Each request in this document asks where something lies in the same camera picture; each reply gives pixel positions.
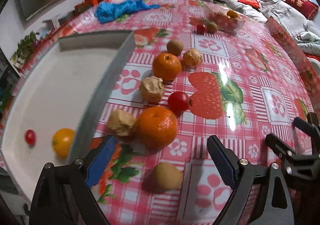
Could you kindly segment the small yellow orange tomato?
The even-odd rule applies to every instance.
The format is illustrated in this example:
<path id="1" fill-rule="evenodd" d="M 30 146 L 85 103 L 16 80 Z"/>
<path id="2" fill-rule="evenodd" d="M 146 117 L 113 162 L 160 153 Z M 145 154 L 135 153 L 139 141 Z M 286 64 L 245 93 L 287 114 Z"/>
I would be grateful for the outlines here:
<path id="1" fill-rule="evenodd" d="M 69 154 L 75 131 L 69 128 L 58 130 L 52 137 L 53 151 L 61 159 L 65 159 Z"/>

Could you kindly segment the tan dried walnut fruit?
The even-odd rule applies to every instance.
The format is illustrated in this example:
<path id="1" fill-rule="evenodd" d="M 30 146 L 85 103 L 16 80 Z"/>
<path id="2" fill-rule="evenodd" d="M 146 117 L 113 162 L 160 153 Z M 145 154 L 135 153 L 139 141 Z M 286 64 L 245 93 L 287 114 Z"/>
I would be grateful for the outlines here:
<path id="1" fill-rule="evenodd" d="M 121 137 L 128 137 L 133 134 L 136 118 L 120 109 L 113 110 L 108 119 L 108 127 L 114 134 Z"/>

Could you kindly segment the brown kiwi fruit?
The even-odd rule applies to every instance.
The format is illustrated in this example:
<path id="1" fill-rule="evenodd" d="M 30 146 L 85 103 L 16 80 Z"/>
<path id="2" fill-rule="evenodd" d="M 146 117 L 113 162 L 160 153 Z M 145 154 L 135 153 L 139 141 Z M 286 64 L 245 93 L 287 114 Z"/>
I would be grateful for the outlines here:
<path id="1" fill-rule="evenodd" d="M 173 164 L 161 162 L 153 169 L 155 182 L 161 190 L 176 190 L 182 184 L 183 173 Z"/>
<path id="2" fill-rule="evenodd" d="M 167 43 L 167 51 L 175 56 L 179 56 L 184 49 L 183 44 L 177 40 L 172 39 Z"/>

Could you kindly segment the small red cherry tomato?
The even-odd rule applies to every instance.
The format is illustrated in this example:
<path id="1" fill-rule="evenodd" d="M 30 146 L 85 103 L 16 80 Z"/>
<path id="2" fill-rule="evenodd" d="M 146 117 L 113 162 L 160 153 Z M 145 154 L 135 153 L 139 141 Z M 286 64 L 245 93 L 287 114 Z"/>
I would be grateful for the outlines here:
<path id="1" fill-rule="evenodd" d="M 24 138 L 25 138 L 26 143 L 30 146 L 33 146 L 36 142 L 36 134 L 32 129 L 28 129 L 25 132 Z"/>

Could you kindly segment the large orange mandarin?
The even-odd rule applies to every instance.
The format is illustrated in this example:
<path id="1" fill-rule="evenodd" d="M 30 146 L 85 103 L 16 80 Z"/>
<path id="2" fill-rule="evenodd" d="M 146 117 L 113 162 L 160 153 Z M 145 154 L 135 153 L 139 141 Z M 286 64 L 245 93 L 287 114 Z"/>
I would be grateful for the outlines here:
<path id="1" fill-rule="evenodd" d="M 150 107 L 138 115 L 135 138 L 150 150 L 159 150 L 171 144 L 178 133 L 176 115 L 165 107 Z"/>

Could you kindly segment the tan wrinkled walnut fruit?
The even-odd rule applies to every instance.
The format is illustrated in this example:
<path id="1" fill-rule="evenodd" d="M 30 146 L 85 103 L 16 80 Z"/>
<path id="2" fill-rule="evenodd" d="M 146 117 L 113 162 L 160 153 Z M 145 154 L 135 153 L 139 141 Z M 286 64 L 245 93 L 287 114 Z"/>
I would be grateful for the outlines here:
<path id="1" fill-rule="evenodd" d="M 140 87 L 142 97 L 150 103 L 159 103 L 164 96 L 163 79 L 150 76 L 142 80 Z"/>

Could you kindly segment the grey white tray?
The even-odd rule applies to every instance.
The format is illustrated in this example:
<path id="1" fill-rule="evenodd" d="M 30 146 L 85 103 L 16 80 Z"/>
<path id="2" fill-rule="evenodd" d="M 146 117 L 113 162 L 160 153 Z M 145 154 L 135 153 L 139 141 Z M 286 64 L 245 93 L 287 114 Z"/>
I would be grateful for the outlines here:
<path id="1" fill-rule="evenodd" d="M 15 96 L 1 137 L 1 152 L 18 191 L 31 201 L 43 166 L 66 165 L 84 157 L 103 109 L 135 48 L 132 31 L 102 31 L 58 39 L 35 65 Z M 52 137 L 75 131 L 65 159 Z M 30 146 L 25 132 L 32 129 Z"/>

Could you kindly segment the grey sofa blanket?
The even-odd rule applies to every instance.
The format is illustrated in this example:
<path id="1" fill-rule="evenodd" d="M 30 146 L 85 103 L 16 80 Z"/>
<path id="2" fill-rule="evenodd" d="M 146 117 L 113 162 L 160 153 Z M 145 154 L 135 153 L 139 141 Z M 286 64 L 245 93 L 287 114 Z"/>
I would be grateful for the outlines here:
<path id="1" fill-rule="evenodd" d="M 257 22 L 265 23 L 273 17 L 293 38 L 303 52 L 319 56 L 319 27 L 283 0 L 257 0 L 259 9 L 240 0 L 227 0 L 227 7 Z"/>

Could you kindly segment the pink strawberry tablecloth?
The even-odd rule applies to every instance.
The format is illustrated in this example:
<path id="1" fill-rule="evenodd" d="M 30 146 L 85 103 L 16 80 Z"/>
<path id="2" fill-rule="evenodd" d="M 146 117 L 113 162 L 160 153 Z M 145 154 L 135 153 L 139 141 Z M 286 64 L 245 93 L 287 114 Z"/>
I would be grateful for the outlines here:
<path id="1" fill-rule="evenodd" d="M 165 93 L 155 106 L 168 107 L 169 96 L 185 92 L 192 101 L 177 118 L 174 141 L 154 154 L 147 154 L 138 141 L 121 142 L 112 163 L 92 189 L 103 213 L 112 224 L 209 224 L 215 220 L 230 195 L 207 152 L 206 140 L 216 135 L 239 157 L 254 164 L 273 161 L 263 139 L 275 133 L 302 152 L 311 152 L 311 141 L 300 134 L 295 139 L 292 121 L 308 111 L 319 112 L 319 77 L 306 55 L 273 18 L 246 22 L 235 34 L 218 31 L 198 35 L 196 26 L 205 20 L 204 7 L 214 4 L 195 0 L 145 0 L 160 8 L 124 14 L 101 24 L 93 7 L 61 27 L 43 42 L 24 66 L 13 91 L 12 102 L 23 81 L 47 50 L 60 38 L 102 31 L 132 31 L 135 48 L 126 62 L 103 109 L 91 142 L 106 135 L 113 110 L 138 117 L 153 107 L 139 90 L 152 76 L 153 60 L 168 53 L 167 43 L 179 40 L 184 49 L 177 56 L 182 71 L 173 81 L 164 81 Z M 183 55 L 197 49 L 203 63 L 184 65 Z M 7 119 L 11 104 L 4 115 Z M 173 164 L 183 173 L 179 189 L 161 190 L 153 169 Z"/>

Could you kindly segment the clear glass fruit bowl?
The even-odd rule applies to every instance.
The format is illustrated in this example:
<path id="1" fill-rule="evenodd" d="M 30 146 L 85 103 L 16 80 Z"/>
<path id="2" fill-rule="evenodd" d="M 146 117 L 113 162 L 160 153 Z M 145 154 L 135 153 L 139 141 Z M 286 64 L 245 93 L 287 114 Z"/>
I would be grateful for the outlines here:
<path id="1" fill-rule="evenodd" d="M 243 18 L 230 18 L 227 16 L 227 7 L 222 7 L 217 4 L 214 4 L 212 7 L 205 6 L 204 7 L 204 18 L 205 24 L 208 22 L 214 22 L 219 30 L 224 31 L 226 33 L 235 34 L 238 30 L 244 27 L 245 20 Z"/>

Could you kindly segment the brown kiwi near bowl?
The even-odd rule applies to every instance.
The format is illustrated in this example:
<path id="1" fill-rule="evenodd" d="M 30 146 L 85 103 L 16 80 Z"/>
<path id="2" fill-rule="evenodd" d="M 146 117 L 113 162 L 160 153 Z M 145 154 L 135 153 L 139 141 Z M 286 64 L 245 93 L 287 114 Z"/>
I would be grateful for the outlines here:
<path id="1" fill-rule="evenodd" d="M 215 34 L 219 30 L 219 27 L 214 22 L 208 22 L 207 31 L 208 33 Z"/>

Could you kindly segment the green potted plant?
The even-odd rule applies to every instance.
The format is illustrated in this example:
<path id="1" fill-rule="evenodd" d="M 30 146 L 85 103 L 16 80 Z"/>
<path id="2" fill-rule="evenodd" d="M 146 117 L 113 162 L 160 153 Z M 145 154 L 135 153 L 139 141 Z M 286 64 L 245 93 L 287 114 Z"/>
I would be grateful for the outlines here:
<path id="1" fill-rule="evenodd" d="M 21 68 L 21 65 L 24 65 L 25 61 L 35 53 L 40 44 L 40 40 L 38 39 L 39 35 L 39 32 L 31 31 L 18 42 L 17 50 L 10 59 L 10 62 L 15 67 Z"/>

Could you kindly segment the red cherry tomato near bowl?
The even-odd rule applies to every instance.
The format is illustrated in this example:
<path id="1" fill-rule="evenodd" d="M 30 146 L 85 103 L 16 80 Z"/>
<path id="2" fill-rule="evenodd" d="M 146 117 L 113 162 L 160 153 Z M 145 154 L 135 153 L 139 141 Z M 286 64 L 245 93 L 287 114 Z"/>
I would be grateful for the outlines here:
<path id="1" fill-rule="evenodd" d="M 196 26 L 196 32 L 198 35 L 204 35 L 207 32 L 207 27 L 205 24 L 198 24 Z"/>

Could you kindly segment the orange in bowl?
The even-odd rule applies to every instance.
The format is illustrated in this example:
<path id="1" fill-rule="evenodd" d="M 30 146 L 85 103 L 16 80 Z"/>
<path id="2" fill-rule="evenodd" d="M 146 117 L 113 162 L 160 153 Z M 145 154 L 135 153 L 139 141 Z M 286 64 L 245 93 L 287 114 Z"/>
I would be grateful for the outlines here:
<path id="1" fill-rule="evenodd" d="M 238 18 L 239 14 L 236 11 L 229 10 L 227 11 L 227 16 L 229 16 L 230 18 Z"/>

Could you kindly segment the blue plastic bag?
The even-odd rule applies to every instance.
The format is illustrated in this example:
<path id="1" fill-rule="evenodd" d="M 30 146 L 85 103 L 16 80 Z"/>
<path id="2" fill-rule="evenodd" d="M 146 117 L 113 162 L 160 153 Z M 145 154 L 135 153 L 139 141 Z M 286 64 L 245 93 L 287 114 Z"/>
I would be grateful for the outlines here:
<path id="1" fill-rule="evenodd" d="M 125 0 L 118 4 L 101 2 L 94 13 L 94 16 L 101 24 L 104 24 L 112 22 L 124 14 L 130 15 L 140 11 L 158 8 L 160 8 L 160 5 L 147 5 L 143 0 Z"/>

